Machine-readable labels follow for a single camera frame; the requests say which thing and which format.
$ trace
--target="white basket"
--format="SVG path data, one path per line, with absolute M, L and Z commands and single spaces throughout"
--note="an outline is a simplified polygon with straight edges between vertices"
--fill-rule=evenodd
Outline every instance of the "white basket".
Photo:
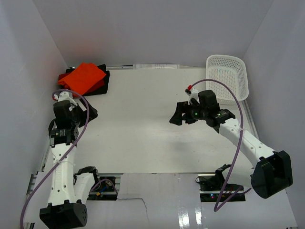
M 245 100 L 249 95 L 246 66 L 237 57 L 209 56 L 206 60 L 206 79 L 218 80 L 227 85 L 238 101 Z M 220 104 L 235 104 L 235 100 L 229 91 L 219 83 L 206 81 L 206 89 L 214 91 Z

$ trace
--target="white backdrop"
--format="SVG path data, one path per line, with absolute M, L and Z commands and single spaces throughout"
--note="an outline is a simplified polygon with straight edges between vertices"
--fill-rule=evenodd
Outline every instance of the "white backdrop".
M 260 139 L 291 157 L 287 189 L 299 228 L 305 228 L 305 2 L 276 0 L 244 56 L 249 106 Z
M 69 66 L 242 57 L 273 0 L 33 0 Z
M 0 227 L 16 229 L 66 64 L 31 0 L 0 1 L 0 50 Z

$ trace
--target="cable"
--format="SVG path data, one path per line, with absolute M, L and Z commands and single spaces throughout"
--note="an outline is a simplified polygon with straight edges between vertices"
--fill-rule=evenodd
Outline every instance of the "cable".
M 249 188 L 248 190 L 246 190 L 245 192 L 242 192 L 242 193 L 238 193 L 237 195 L 244 195 L 244 194 L 247 194 L 252 188 Z
M 68 89 L 60 89 L 60 90 L 57 90 L 55 92 L 53 92 L 52 94 L 52 98 L 54 99 L 54 95 L 55 93 L 57 92 L 71 92 L 77 96 L 79 96 L 84 102 L 85 102 L 85 106 L 86 106 L 86 109 L 87 109 L 87 117 L 86 117 L 86 122 L 85 122 L 85 126 L 82 130 L 82 132 L 80 133 L 80 135 L 78 136 L 78 138 L 74 141 L 74 143 L 71 145 L 71 147 L 67 150 L 67 152 L 61 157 L 61 159 L 59 159 L 59 161 L 62 161 L 68 154 L 69 152 L 71 152 L 71 150 L 76 146 L 76 144 L 78 143 L 78 141 L 80 140 L 80 138 L 82 137 L 82 135 L 84 134 L 86 128 L 87 128 L 87 125 L 88 125 L 88 122 L 89 122 L 89 105 L 88 105 L 88 102 L 87 100 L 79 93 L 77 92 L 74 92 L 74 91 L 71 91 L 71 90 L 68 90 Z M 24 220 L 24 215 L 25 215 L 25 210 L 27 209 L 27 206 L 30 202 L 30 200 L 32 199 L 32 197 L 34 196 L 34 194 L 37 192 L 37 190 L 40 188 L 40 186 L 43 184 L 43 182 L 52 174 L 52 172 L 57 168 L 57 166 L 59 165 L 59 163 L 56 163 L 51 169 L 50 171 L 44 176 L 44 178 L 38 183 L 38 185 L 34 188 L 34 190 L 31 192 L 31 194 L 29 195 L 29 197 L 26 199 L 24 205 L 23 205 L 23 208 L 22 208 L 22 211 L 21 211 L 21 215 L 20 215 L 20 228 L 21 229 L 24 229 L 24 226 L 23 226 L 23 220 Z
M 113 182 L 112 182 L 111 180 L 109 180 L 109 179 L 100 180 L 98 183 L 96 183 L 96 184 L 93 186 L 93 188 L 91 188 L 90 192 L 93 192 L 93 191 L 96 189 L 96 187 L 97 187 L 101 182 L 103 182 L 103 181 L 108 181 L 108 182 L 110 182 L 110 183 L 112 184 L 112 186 L 113 186 L 113 189 L 114 189 L 115 193 L 116 193 L 117 195 L 119 194 L 119 192 L 118 192 L 118 190 L 116 190 L 116 188 L 115 188 Z
M 101 187 L 101 184 L 100 184 L 100 186 L 98 186 L 95 190 L 93 190 L 93 191 L 96 191 L 96 190 L 98 190 L 99 188 Z
M 233 191 L 233 185 L 231 185 L 231 190 L 230 190 L 229 194 L 231 194 L 232 191 Z
M 200 178 L 203 178 L 203 179 L 205 179 L 205 181 L 208 181 L 205 177 L 197 177 L 197 178 L 195 179 L 195 182 L 196 182 L 197 184 L 201 184 L 201 183 L 202 183 L 202 181 L 200 181 Z
M 231 173 L 232 173 L 232 170 L 233 170 L 233 168 L 234 168 L 234 165 L 235 165 L 235 162 L 236 162 L 236 160 L 237 160 L 237 156 L 238 156 L 238 153 L 239 153 L 241 144 L 242 144 L 243 133 L 244 133 L 244 131 L 243 131 L 243 127 L 244 127 L 244 116 L 243 116 L 242 108 L 240 107 L 240 104 L 239 104 L 239 102 L 238 102 L 236 96 L 235 96 L 234 93 L 231 91 L 231 89 L 230 89 L 227 85 L 225 85 L 224 83 L 222 83 L 222 82 L 220 82 L 220 81 L 218 81 L 218 80 L 213 80 L 213 79 L 203 79 L 203 80 L 199 80 L 199 81 L 195 82 L 195 83 L 192 85 L 192 87 L 194 87 L 194 86 L 197 85 L 198 83 L 201 83 L 201 82 L 204 82 L 204 81 L 212 81 L 212 82 L 215 82 L 215 83 L 219 83 L 219 84 L 221 84 L 222 86 L 224 86 L 224 87 L 230 92 L 230 94 L 233 96 L 233 98 L 234 98 L 234 100 L 235 100 L 235 102 L 236 102 L 236 104 L 237 104 L 237 106 L 238 106 L 238 110 L 239 110 L 239 113 L 240 113 L 240 119 L 241 119 L 241 120 L 240 120 L 240 128 L 241 128 L 241 131 L 240 131 L 240 135 L 239 135 L 239 139 L 238 139 L 238 144 L 237 144 L 236 152 L 235 152 L 235 155 L 234 155 L 232 164 L 231 164 L 231 166 L 230 166 L 230 168 L 229 168 L 228 175 L 227 175 L 227 177 L 226 177 L 225 180 L 224 180 L 224 184 L 223 184 L 223 186 L 222 186 L 222 188 L 221 188 L 221 190 L 220 190 L 219 196 L 218 196 L 217 201 L 216 201 L 215 206 L 214 206 L 214 212 L 217 212 L 226 202 L 228 202 L 233 196 L 236 195 L 236 193 L 238 193 L 238 192 L 242 189 L 242 187 L 239 187 L 232 195 L 230 195 L 224 202 L 222 202 L 222 203 L 218 206 L 218 204 L 219 204 L 219 202 L 220 202 L 220 199 L 221 199 L 221 196 L 222 196 L 223 193 L 224 193 L 224 189 L 225 189 L 225 187 L 226 187 L 226 185 L 227 185 L 227 183 L 228 183 L 228 180 L 229 180 L 230 175 L 231 175 Z
M 102 193 L 103 191 L 105 191 L 107 189 L 107 187 L 104 187 L 101 191 L 100 191 L 100 193 Z

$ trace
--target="red towel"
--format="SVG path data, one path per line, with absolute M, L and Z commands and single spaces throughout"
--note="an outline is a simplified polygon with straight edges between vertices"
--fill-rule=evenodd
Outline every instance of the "red towel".
M 58 84 L 83 95 L 104 86 L 103 78 L 105 76 L 106 73 L 95 64 L 82 63 L 73 72 L 62 74 Z

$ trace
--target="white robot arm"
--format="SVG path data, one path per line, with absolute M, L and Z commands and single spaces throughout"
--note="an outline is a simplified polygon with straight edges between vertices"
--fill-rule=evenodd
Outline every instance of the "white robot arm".
M 77 147 L 60 160 L 77 139 L 78 128 L 85 125 L 87 111 L 78 106 L 72 93 L 62 92 L 57 100 L 53 108 L 56 118 L 49 126 L 49 136 L 53 165 L 59 165 L 52 173 L 48 205 L 40 209 L 40 219 L 50 229 L 71 229 L 86 225 L 85 203 L 90 189 L 99 182 L 99 178 L 95 167 L 86 167 L 77 174 L 73 173 Z M 97 117 L 97 111 L 89 103 L 88 106 L 91 121 Z
M 186 89 L 185 92 L 189 95 L 189 101 L 177 103 L 170 123 L 182 125 L 182 121 L 193 124 L 205 120 L 208 126 L 237 146 L 240 124 L 229 110 L 220 109 L 215 93 L 211 90 L 198 92 L 194 88 Z M 262 198 L 268 198 L 292 185 L 290 156 L 285 151 L 276 152 L 245 130 L 240 151 L 255 169 L 249 168 L 246 174 L 234 171 L 228 183 L 251 187 Z M 224 165 L 217 169 L 213 182 L 216 180 L 222 185 L 230 166 Z

